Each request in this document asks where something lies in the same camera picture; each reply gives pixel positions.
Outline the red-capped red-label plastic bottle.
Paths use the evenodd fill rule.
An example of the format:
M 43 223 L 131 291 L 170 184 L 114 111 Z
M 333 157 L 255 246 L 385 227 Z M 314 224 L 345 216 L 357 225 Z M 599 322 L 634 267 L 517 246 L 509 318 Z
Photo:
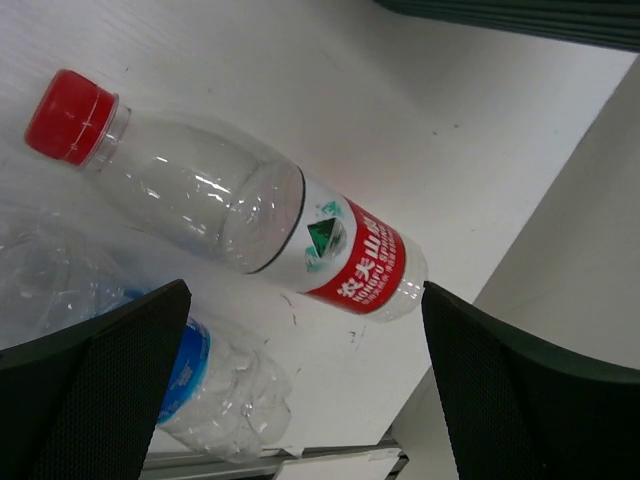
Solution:
M 380 322 L 420 303 L 427 263 L 415 242 L 229 124 L 136 111 L 62 69 L 24 139 L 201 259 Z

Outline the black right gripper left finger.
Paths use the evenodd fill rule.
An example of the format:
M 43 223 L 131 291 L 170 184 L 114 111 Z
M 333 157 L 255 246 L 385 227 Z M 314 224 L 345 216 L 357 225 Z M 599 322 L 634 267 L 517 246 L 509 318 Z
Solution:
M 190 304 L 175 280 L 2 351 L 2 478 L 138 478 Z

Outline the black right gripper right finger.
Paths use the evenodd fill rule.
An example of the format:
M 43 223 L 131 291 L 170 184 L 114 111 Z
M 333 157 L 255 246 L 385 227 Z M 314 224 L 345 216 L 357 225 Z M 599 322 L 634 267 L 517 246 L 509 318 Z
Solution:
M 638 370 L 552 344 L 433 282 L 421 309 L 460 478 L 638 478 Z

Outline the blue-label clear plastic bottle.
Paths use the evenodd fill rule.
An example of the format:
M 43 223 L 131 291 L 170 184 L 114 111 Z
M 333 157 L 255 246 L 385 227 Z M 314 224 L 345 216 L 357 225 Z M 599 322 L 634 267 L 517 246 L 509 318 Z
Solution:
M 52 216 L 1 210 L 1 346 L 83 323 L 148 292 L 100 247 Z M 247 462 L 289 426 L 279 365 L 220 322 L 189 318 L 157 419 L 202 453 Z

